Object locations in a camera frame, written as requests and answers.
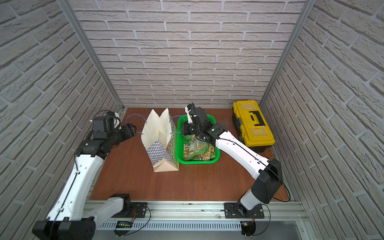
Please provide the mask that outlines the white blue checkered paper bag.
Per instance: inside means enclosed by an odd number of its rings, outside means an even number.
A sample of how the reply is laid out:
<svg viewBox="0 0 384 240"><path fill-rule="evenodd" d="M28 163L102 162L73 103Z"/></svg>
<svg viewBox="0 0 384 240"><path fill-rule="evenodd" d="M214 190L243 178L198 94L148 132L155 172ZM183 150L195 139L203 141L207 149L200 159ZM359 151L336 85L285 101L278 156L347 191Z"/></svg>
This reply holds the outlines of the white blue checkered paper bag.
<svg viewBox="0 0 384 240"><path fill-rule="evenodd" d="M139 134L154 172L178 171L179 162L176 159L177 132L169 109L166 108L161 115L152 109L144 120L143 130Z"/></svg>

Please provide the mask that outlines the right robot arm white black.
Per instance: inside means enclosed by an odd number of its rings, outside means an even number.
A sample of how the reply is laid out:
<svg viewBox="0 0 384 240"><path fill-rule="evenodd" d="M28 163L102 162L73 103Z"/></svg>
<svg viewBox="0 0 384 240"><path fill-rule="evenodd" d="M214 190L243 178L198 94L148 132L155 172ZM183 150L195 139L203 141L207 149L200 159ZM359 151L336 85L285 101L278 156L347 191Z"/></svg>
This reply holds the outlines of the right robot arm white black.
<svg viewBox="0 0 384 240"><path fill-rule="evenodd" d="M234 205L234 210L243 218L248 218L255 207L268 204L283 185L281 163L255 153L225 127L213 124L201 107L191 103L185 107L185 112L188 121L182 125L183 136L194 135L198 140L224 151L255 179L252 187Z"/></svg>

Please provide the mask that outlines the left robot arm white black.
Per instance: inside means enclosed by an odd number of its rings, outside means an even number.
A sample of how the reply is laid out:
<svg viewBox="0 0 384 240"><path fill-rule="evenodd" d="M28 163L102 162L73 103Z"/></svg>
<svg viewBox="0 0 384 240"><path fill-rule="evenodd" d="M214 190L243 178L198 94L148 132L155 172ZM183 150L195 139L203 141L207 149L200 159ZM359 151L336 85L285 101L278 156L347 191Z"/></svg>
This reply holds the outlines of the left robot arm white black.
<svg viewBox="0 0 384 240"><path fill-rule="evenodd" d="M116 116L92 120L93 129L74 154L74 168L57 203L32 232L40 240L91 240L95 231L115 215L128 216L133 208L129 194L114 194L100 207L83 215L87 194L98 170L114 146L136 136L132 124Z"/></svg>

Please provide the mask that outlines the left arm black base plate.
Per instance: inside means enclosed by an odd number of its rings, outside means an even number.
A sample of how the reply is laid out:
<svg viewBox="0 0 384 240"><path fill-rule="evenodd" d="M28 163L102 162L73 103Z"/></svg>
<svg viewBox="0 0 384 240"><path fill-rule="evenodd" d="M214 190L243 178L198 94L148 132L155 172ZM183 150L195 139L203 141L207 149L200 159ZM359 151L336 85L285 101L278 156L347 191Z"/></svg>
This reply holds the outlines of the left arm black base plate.
<svg viewBox="0 0 384 240"><path fill-rule="evenodd" d="M147 202L133 202L125 204L123 209L112 218L144 219L147 212Z"/></svg>

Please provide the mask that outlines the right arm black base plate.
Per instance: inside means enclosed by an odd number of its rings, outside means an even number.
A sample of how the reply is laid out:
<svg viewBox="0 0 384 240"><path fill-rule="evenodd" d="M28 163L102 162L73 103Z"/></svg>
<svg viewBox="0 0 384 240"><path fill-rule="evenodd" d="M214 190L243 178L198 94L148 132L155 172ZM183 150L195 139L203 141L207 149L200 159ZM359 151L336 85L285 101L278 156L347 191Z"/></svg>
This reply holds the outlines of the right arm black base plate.
<svg viewBox="0 0 384 240"><path fill-rule="evenodd" d="M240 202L224 203L226 219L263 219L265 217L261 204L256 205L252 210L247 210Z"/></svg>

